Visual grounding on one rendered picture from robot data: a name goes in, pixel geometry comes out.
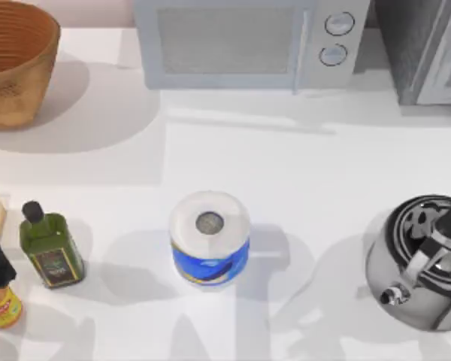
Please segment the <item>blue and white paper roll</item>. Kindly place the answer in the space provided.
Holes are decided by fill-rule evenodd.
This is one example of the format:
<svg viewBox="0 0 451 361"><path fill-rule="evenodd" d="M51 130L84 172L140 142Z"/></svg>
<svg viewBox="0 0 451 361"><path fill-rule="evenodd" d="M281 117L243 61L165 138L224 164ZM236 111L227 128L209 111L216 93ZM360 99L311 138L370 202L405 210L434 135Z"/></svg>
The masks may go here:
<svg viewBox="0 0 451 361"><path fill-rule="evenodd" d="M188 281L219 286L236 278L250 252L250 215L234 196L200 191L171 212L169 235L174 264Z"/></svg>

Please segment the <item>pale microwave oven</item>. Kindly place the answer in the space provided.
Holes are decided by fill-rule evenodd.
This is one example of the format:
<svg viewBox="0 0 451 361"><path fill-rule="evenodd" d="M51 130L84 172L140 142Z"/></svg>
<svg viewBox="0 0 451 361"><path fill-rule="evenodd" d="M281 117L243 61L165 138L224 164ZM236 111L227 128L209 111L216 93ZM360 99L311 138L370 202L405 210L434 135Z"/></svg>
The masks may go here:
<svg viewBox="0 0 451 361"><path fill-rule="evenodd" d="M307 42L299 92L345 86L353 74L371 0L133 0L145 83L150 89L289 89L302 11ZM329 15L355 18L351 32L331 36ZM339 66L319 60L342 44Z"/></svg>

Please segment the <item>microwave knob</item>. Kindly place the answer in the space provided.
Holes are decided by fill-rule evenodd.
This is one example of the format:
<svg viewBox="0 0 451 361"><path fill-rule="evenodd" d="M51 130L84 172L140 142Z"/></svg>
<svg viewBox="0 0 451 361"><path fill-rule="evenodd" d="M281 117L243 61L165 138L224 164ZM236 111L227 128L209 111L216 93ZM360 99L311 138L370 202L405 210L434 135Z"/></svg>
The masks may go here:
<svg viewBox="0 0 451 361"><path fill-rule="evenodd" d="M325 20L325 30L331 36L344 36L352 31L356 21L347 11L332 14Z"/></svg>
<svg viewBox="0 0 451 361"><path fill-rule="evenodd" d="M348 49L342 44L334 44L324 47L319 52L320 62L327 67L341 65L348 57Z"/></svg>

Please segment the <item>green oil bottle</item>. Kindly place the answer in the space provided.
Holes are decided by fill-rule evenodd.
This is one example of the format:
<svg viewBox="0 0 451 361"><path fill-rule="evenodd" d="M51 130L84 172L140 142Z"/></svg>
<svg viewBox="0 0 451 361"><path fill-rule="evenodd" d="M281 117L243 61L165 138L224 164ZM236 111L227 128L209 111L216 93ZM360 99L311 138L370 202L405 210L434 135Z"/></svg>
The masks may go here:
<svg viewBox="0 0 451 361"><path fill-rule="evenodd" d="M44 212L36 201L26 202L22 214L20 246L45 287L56 289L81 282L85 265L65 217Z"/></svg>

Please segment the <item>shiny metal kettle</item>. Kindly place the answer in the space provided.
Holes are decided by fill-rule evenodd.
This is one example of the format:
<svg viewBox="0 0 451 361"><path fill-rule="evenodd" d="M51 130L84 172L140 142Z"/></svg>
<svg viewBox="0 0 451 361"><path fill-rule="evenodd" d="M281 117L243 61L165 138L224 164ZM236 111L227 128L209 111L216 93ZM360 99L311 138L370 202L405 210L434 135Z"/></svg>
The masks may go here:
<svg viewBox="0 0 451 361"><path fill-rule="evenodd" d="M365 277L396 320L451 331L451 197L422 195L397 206L368 251Z"/></svg>

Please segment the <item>brown woven basket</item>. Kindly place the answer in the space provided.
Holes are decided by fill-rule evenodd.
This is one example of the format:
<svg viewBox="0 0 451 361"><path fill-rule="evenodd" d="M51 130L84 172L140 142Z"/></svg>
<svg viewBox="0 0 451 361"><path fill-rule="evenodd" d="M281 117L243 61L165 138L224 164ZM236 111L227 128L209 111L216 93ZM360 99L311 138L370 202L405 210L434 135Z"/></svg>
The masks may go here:
<svg viewBox="0 0 451 361"><path fill-rule="evenodd" d="M61 28L45 10L0 0L0 130L36 117L56 63Z"/></svg>

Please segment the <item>yellow bottle with red label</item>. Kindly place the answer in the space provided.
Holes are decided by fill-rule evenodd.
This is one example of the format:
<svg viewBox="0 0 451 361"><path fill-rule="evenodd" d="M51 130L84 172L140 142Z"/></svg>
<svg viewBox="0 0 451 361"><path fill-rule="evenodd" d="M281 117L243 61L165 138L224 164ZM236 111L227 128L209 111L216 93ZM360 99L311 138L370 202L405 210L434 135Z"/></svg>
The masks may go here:
<svg viewBox="0 0 451 361"><path fill-rule="evenodd" d="M20 318L23 304L10 286L0 288L0 329L13 326Z"/></svg>

